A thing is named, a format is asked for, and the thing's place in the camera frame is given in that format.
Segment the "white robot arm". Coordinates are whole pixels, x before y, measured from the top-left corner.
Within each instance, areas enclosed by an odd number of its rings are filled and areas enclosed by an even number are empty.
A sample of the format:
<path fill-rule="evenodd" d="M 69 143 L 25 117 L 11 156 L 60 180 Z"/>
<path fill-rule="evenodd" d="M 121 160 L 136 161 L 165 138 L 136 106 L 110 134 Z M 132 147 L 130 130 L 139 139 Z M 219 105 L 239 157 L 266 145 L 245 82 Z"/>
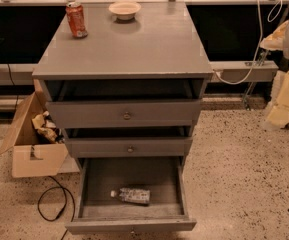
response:
<path fill-rule="evenodd" d="M 289 60 L 289 19 L 272 34 L 264 38 L 260 47 L 270 51 L 280 50 Z M 289 123 L 289 71 L 278 72 L 273 80 L 271 101 L 265 109 L 263 128 L 277 130 Z"/>

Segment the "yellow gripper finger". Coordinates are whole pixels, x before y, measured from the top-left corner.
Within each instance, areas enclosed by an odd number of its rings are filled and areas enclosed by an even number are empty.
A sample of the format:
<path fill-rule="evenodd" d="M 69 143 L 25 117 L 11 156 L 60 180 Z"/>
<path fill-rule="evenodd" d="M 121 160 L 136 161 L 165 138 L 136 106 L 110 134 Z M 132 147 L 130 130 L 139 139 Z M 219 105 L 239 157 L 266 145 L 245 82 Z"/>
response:
<path fill-rule="evenodd" d="M 288 21 L 285 21 L 280 26 L 278 26 L 272 34 L 265 37 L 261 41 L 260 47 L 270 51 L 281 51 L 283 49 L 283 39 L 285 37 L 287 25 Z"/>
<path fill-rule="evenodd" d="M 262 126 L 266 130 L 284 128 L 289 123 L 289 71 L 278 71 L 272 85 L 271 101 L 265 109 Z"/>

